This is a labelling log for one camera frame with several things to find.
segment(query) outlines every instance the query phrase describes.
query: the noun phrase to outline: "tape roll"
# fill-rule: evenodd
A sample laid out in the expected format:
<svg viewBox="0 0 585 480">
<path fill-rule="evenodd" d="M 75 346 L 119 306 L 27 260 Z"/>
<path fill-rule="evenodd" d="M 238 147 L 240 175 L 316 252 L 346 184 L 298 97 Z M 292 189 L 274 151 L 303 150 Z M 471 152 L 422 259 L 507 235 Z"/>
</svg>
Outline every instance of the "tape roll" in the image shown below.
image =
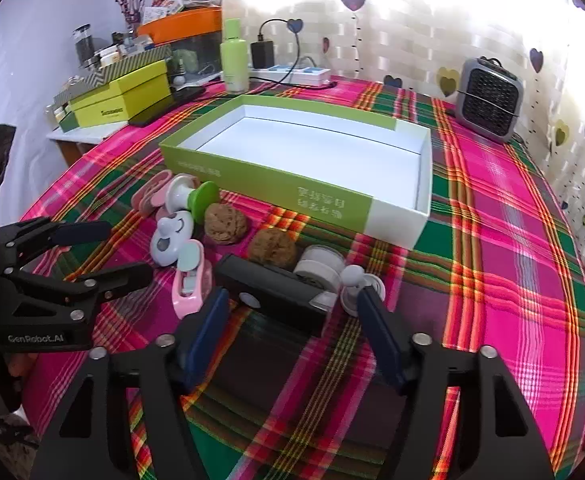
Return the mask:
<svg viewBox="0 0 585 480">
<path fill-rule="evenodd" d="M 329 292 L 338 293 L 341 286 L 339 273 L 336 270 L 314 260 L 300 260 L 295 267 L 295 275 L 304 282 L 319 286 Z"/>
<path fill-rule="evenodd" d="M 338 293 L 341 287 L 339 274 L 345 267 L 346 261 L 337 251 L 326 246 L 312 245 L 303 251 L 293 272 L 304 282 Z"/>
<path fill-rule="evenodd" d="M 324 245 L 311 245 L 303 251 L 301 260 L 315 260 L 335 270 L 338 274 L 346 267 L 344 257 L 337 251 Z"/>
</svg>

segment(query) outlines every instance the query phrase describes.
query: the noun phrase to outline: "smartphone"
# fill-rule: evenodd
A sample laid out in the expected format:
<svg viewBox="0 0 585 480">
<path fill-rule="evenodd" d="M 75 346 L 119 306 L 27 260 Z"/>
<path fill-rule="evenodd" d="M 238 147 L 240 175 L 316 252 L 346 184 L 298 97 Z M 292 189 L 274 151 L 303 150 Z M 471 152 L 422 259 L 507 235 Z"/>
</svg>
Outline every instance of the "smartphone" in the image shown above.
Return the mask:
<svg viewBox="0 0 585 480">
<path fill-rule="evenodd" d="M 202 86 L 186 86 L 142 110 L 135 117 L 128 120 L 128 124 L 139 127 L 148 126 L 175 108 L 197 99 L 204 91 L 205 88 Z"/>
</svg>

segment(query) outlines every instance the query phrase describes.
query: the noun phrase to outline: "pink plaid tablecloth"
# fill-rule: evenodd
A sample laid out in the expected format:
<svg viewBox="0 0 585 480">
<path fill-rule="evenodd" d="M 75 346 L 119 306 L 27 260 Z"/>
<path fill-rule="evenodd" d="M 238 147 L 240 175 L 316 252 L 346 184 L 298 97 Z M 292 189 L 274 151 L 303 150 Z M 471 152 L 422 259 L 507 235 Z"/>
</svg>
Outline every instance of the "pink plaid tablecloth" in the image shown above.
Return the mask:
<svg viewBox="0 0 585 480">
<path fill-rule="evenodd" d="M 406 251 L 229 193 L 224 199 L 246 213 L 250 232 L 230 248 L 204 239 L 207 257 L 243 254 L 254 232 L 269 226 L 290 231 L 301 247 L 320 242 L 342 251 L 349 262 L 381 277 L 387 306 L 402 310 L 415 331 L 451 348 L 495 346 L 531 407 L 557 476 L 567 476 L 585 433 L 585 276 L 570 230 L 525 148 L 474 135 L 445 113 L 449 105 L 440 100 L 377 83 L 339 80 L 325 91 L 268 93 L 430 127 L 431 217 L 415 250 Z M 113 229 L 105 243 L 49 251 L 39 272 L 72 279 L 103 266 L 151 261 L 155 222 L 133 211 L 130 197 L 163 168 L 158 142 L 223 102 L 215 90 L 207 95 L 210 100 L 185 105 L 146 128 L 123 128 L 44 193 L 26 218 L 102 219 Z M 172 269 L 157 269 L 151 286 L 106 303 L 96 320 L 95 345 L 127 351 L 171 332 L 177 323 L 172 278 Z M 38 432 L 84 358 L 85 352 L 40 356 L 24 391 Z M 252 371 L 264 369 L 267 378 Z M 237 308 L 207 380 L 182 404 L 212 480 L 374 478 L 399 417 L 385 409 L 390 395 L 359 323 L 340 307 L 322 339 Z M 450 391 L 437 478 L 447 470 L 456 409 L 457 393 Z M 130 422 L 140 475 L 152 479 L 139 399 L 131 403 Z"/>
</svg>

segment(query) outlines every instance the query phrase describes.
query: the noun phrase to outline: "blue gripper pad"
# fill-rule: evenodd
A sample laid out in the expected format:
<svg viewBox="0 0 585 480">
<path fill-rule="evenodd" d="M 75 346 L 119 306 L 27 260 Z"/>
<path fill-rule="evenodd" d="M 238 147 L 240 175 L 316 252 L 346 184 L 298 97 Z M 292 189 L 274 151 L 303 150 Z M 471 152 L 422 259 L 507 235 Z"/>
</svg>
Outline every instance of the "blue gripper pad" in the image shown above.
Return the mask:
<svg viewBox="0 0 585 480">
<path fill-rule="evenodd" d="M 206 370 L 228 321 L 228 291 L 216 286 L 199 312 L 189 314 L 179 324 L 177 362 L 183 371 L 182 383 L 192 392 L 204 381 Z"/>
<path fill-rule="evenodd" d="M 357 314 L 362 332 L 373 348 L 377 366 L 384 380 L 399 391 L 406 382 L 402 373 L 401 352 L 381 315 L 380 308 L 388 312 L 374 288 L 364 287 L 357 296 Z"/>
</svg>

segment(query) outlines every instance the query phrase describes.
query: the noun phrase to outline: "yellow box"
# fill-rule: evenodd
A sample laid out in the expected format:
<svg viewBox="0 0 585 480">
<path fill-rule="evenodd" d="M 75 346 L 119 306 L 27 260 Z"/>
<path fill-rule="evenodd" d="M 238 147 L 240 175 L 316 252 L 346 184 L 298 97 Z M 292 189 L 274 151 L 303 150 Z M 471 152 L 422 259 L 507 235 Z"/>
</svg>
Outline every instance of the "yellow box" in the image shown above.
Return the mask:
<svg viewBox="0 0 585 480">
<path fill-rule="evenodd" d="M 70 101 L 79 126 L 127 121 L 170 95 L 166 62 L 156 61 Z"/>
</svg>

